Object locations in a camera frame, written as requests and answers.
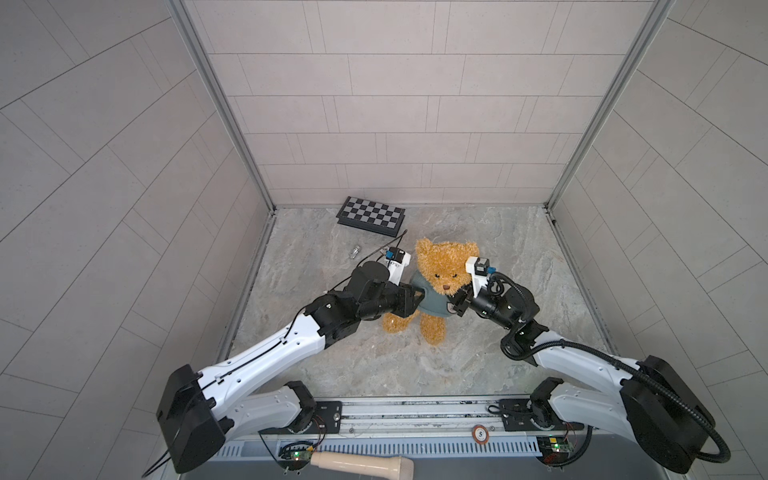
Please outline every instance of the marble floor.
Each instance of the marble floor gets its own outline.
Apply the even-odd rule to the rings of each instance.
[[[402,228],[408,233],[400,247],[411,253],[422,237],[477,242],[492,266],[533,292],[539,323],[604,350],[541,207],[413,207],[406,209]],[[276,332],[299,307],[348,276],[362,258],[349,258],[355,245],[364,255],[389,240],[337,224],[336,210],[278,210],[231,354]],[[403,279],[414,269],[415,261]],[[393,335],[380,320],[362,322],[357,333],[297,363],[263,390],[301,380],[315,397],[520,394],[553,375],[507,359],[498,345],[506,331],[471,311],[448,318],[447,330],[445,342],[434,347],[421,338],[416,322]]]

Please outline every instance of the teddy bear head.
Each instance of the teddy bear head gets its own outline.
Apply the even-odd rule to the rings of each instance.
[[[416,242],[419,272],[442,295],[453,295],[472,281],[465,264],[469,257],[479,256],[480,250],[475,242],[432,243],[426,238]]]

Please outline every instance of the teal shirt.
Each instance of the teal shirt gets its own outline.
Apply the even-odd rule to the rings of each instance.
[[[419,304],[419,310],[429,315],[441,316],[442,318],[448,318],[452,315],[448,311],[448,297],[437,293],[426,278],[420,273],[413,274],[411,279],[411,285],[419,286],[424,289],[424,300]]]

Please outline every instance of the robotic arm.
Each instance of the robotic arm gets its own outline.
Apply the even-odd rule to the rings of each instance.
[[[309,425],[316,403],[301,382],[289,382],[275,392],[250,393],[292,364],[351,335],[363,320],[387,312],[403,317],[415,312],[424,291],[400,283],[410,255],[390,247],[386,256],[387,266],[358,266],[343,290],[319,296],[302,307],[290,325],[240,355],[200,372],[186,365],[170,375],[157,419],[177,472],[201,465],[226,440],[267,428],[300,432]],[[463,316],[473,310],[508,330],[501,341],[508,358],[562,372],[594,389],[549,378],[531,394],[527,409],[504,414],[530,420],[540,429],[551,428],[556,420],[589,425],[588,436],[593,426],[605,429],[638,443],[653,460],[679,473],[687,472],[695,458],[730,458],[710,413],[665,361],[648,356],[638,362],[570,342],[537,323],[539,307],[531,292],[495,272],[487,259],[470,257],[466,268],[472,283],[450,297],[455,313]],[[709,437],[719,454],[700,451]]]

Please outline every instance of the teddy bear ear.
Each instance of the teddy bear ear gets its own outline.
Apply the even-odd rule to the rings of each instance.
[[[467,242],[464,244],[464,248],[466,249],[467,255],[469,257],[480,257],[480,249],[478,248],[477,243]]]
[[[429,238],[420,239],[416,242],[416,255],[422,256],[426,254],[431,246],[432,242],[429,240]]]

